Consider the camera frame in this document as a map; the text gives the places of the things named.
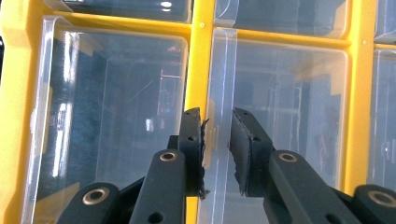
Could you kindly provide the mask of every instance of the clear plastic compartment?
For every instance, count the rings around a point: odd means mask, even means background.
[[[276,149],[303,155],[324,181],[339,187],[347,54],[237,39],[216,29],[208,90],[205,187],[199,223],[263,223],[262,199],[240,195],[229,153],[233,107],[250,111]]]
[[[265,32],[340,38],[347,0],[217,0],[215,24]]]
[[[191,0],[44,0],[54,10],[191,22]]]
[[[396,49],[375,51],[372,83],[367,182],[396,190]]]
[[[377,0],[375,43],[395,44],[396,1]]]
[[[53,221],[92,182],[122,189],[146,175],[178,134],[187,55],[180,37],[45,17],[24,223]]]

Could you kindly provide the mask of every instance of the storage organizer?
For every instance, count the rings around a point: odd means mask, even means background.
[[[378,0],[375,43],[394,44],[396,42],[396,2]]]
[[[257,216],[262,200],[243,200],[233,177],[228,153],[233,107],[251,112],[276,149],[303,155],[328,185],[339,188],[348,67],[341,50],[244,40],[236,30],[215,29],[206,115],[218,131],[209,131],[206,148],[216,151],[210,161],[217,164],[205,163],[205,185],[213,195],[201,205],[224,207],[224,223],[247,220],[234,211],[255,214],[247,223],[263,222],[258,218],[264,213]],[[210,217],[220,220],[222,212]]]
[[[217,0],[215,24],[238,29],[340,38],[348,0]]]
[[[34,222],[56,219],[74,185],[123,189],[144,177],[178,134],[183,104],[181,37],[80,28],[62,17],[45,17],[42,36],[23,222],[34,207]]]
[[[191,0],[44,0],[54,10],[160,21],[191,22]]]
[[[396,190],[396,50],[374,56],[368,183]]]

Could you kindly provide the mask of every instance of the screw hole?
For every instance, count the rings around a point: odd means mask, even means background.
[[[88,191],[82,198],[82,202],[86,205],[94,205],[104,201],[109,194],[107,188],[98,188]]]
[[[282,161],[289,161],[289,162],[295,162],[297,161],[297,158],[289,153],[280,153],[279,158]]]
[[[154,212],[151,215],[149,215],[148,217],[148,223],[161,223],[163,222],[163,214],[159,213],[159,212]]]
[[[100,199],[102,196],[103,196],[103,192],[101,192],[101,191],[96,191],[96,192],[94,192],[94,193],[92,193],[92,194],[90,195],[90,198],[91,198],[92,200],[98,200],[98,199]]]
[[[389,195],[379,190],[371,190],[368,194],[370,199],[373,200],[375,203],[386,207],[396,207],[396,199],[392,195]]]
[[[163,154],[161,154],[160,159],[162,161],[174,161],[177,157],[177,154],[175,153],[171,153],[171,152],[165,152]]]
[[[190,141],[196,141],[197,140],[197,137],[195,137],[195,136],[190,136],[190,137],[188,137],[187,139],[189,139]]]
[[[342,224],[341,219],[333,214],[326,215],[326,219],[332,224]]]

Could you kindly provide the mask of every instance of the small black object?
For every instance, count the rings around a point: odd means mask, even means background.
[[[114,223],[120,215],[120,192],[108,183],[94,183],[80,190],[56,223]]]
[[[130,224],[185,222],[185,158],[167,149],[152,158]]]
[[[363,223],[396,223],[396,192],[376,185],[355,189],[352,211]]]
[[[241,194],[263,197],[273,142],[254,116],[239,108],[233,110],[230,151],[236,164],[235,178]]]
[[[360,186],[354,197],[332,189],[308,162],[275,150],[249,112],[235,108],[230,139],[241,194],[264,197],[270,223],[396,223],[396,193]]]
[[[200,109],[186,110],[181,116],[178,150],[186,156],[187,196],[197,196],[203,188],[204,138],[201,132]]]
[[[171,135],[168,149],[153,156],[146,177],[121,191],[107,183],[89,185],[78,192],[57,222],[184,223],[185,197],[204,198],[207,193],[202,167],[205,123],[201,125],[199,108],[186,111],[181,118],[180,135]],[[104,189],[100,192],[90,192],[101,187]],[[95,198],[101,192],[106,199],[101,198],[94,206],[81,200],[87,193]]]

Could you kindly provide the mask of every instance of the yellow plastic frame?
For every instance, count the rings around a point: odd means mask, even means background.
[[[191,24],[52,11],[42,0],[4,0],[1,25],[6,53],[0,86],[0,222],[21,222],[29,158],[30,116],[43,15],[62,15],[76,25],[179,35],[190,45],[185,109],[199,106],[205,117],[215,0],[195,0]],[[342,49],[349,55],[342,190],[353,193],[365,183],[369,155],[370,98],[376,0],[349,0],[341,39],[238,30],[238,37]],[[196,222],[198,200],[188,199],[187,223]]]

